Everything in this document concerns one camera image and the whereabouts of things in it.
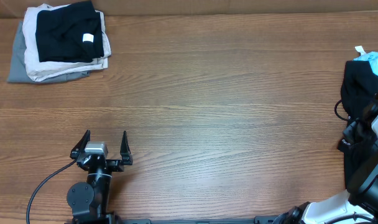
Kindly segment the black Sydrogen t-shirt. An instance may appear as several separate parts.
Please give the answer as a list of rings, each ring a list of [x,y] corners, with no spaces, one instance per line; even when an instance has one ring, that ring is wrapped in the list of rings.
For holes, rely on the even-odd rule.
[[[378,92],[378,76],[368,61],[347,61],[341,85],[342,105],[348,117],[343,137],[337,149],[344,155],[344,184],[348,185],[354,173],[378,150],[378,139],[363,118],[364,109]]]

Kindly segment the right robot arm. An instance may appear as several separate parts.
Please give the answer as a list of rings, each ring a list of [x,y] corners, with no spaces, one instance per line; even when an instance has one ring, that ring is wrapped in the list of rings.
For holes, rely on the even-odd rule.
[[[361,121],[378,140],[378,93]],[[378,148],[355,171],[345,191],[322,202],[293,207],[271,223],[378,223]]]

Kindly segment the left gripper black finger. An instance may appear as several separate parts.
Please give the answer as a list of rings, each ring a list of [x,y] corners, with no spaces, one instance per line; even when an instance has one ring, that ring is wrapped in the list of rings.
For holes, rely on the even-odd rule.
[[[79,155],[85,151],[85,147],[87,143],[90,141],[90,134],[91,134],[91,131],[87,129],[83,137],[78,141],[78,143],[71,150],[70,157],[79,157]]]
[[[132,159],[131,150],[129,149],[128,141],[127,141],[127,132],[124,131],[122,135],[121,147],[120,147],[120,155],[122,159]]]

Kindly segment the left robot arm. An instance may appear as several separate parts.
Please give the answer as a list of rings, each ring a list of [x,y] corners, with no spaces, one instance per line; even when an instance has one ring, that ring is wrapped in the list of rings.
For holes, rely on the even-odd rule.
[[[78,182],[67,192],[67,203],[72,210],[72,223],[122,223],[114,212],[108,212],[109,191],[114,172],[122,172],[133,164],[133,157],[123,132],[120,159],[108,159],[108,148],[103,141],[91,141],[87,130],[71,150],[70,158],[87,171],[85,182]]]

